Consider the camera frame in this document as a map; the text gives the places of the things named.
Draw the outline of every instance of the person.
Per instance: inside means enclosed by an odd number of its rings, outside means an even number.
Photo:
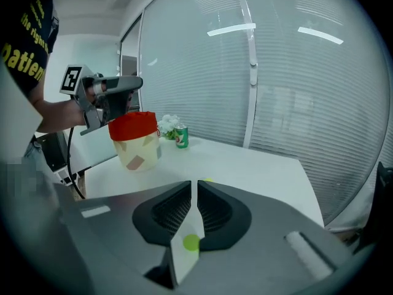
[[[60,24],[53,0],[13,0],[9,6],[7,3],[2,0],[3,23],[6,23],[6,28],[2,27],[2,57],[20,90],[42,116],[37,131],[53,133],[84,125],[83,112],[74,100],[59,103],[44,100],[44,86],[60,87],[59,84],[45,85],[45,72]],[[88,95],[93,101],[93,91]],[[51,181],[57,181],[35,136],[25,158],[34,161],[37,170]]]

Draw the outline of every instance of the can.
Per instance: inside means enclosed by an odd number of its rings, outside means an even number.
[[[179,124],[174,128],[176,137],[176,146],[179,149],[185,149],[189,146],[189,128],[184,124]]]

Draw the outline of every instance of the yellow dot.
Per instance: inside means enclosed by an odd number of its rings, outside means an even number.
[[[183,239],[183,246],[189,251],[199,250],[199,237],[195,234],[187,235]]]

